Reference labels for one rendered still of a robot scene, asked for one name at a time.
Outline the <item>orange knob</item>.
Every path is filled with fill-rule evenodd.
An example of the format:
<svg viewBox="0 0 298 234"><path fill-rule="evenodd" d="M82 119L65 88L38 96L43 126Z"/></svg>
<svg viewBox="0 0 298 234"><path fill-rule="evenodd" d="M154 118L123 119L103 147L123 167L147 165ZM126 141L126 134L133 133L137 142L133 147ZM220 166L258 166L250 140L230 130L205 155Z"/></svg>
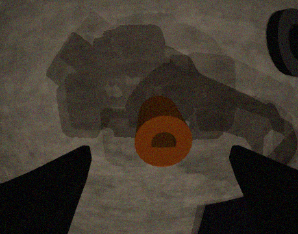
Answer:
<svg viewBox="0 0 298 234"><path fill-rule="evenodd" d="M172 99L151 96L140 107L136 152L151 166L174 166L192 146L192 133Z"/></svg>

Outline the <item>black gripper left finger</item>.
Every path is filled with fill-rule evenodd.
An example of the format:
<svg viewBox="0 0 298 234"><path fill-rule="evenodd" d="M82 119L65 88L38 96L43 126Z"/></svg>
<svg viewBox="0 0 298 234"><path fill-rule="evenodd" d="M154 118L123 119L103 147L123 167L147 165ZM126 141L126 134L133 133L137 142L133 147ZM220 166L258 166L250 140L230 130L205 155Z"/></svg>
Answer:
<svg viewBox="0 0 298 234"><path fill-rule="evenodd" d="M81 146L0 183L0 234L68 234L91 161Z"/></svg>

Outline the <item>dark grey round pedestal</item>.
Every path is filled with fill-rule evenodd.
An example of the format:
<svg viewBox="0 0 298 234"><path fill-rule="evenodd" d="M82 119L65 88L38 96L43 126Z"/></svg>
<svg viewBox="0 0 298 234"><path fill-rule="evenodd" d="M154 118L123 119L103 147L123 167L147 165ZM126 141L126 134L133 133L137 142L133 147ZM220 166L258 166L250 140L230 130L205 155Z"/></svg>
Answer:
<svg viewBox="0 0 298 234"><path fill-rule="evenodd" d="M278 70L298 78L298 10L286 8L271 15L266 40Z"/></svg>

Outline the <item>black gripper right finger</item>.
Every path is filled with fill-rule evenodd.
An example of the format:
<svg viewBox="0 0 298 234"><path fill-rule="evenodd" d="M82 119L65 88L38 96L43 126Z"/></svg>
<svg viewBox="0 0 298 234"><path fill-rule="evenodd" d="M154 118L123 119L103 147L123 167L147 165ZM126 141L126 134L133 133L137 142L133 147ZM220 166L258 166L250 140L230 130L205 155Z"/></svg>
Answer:
<svg viewBox="0 0 298 234"><path fill-rule="evenodd" d="M298 234L297 169L243 146L229 159L258 234Z"/></svg>

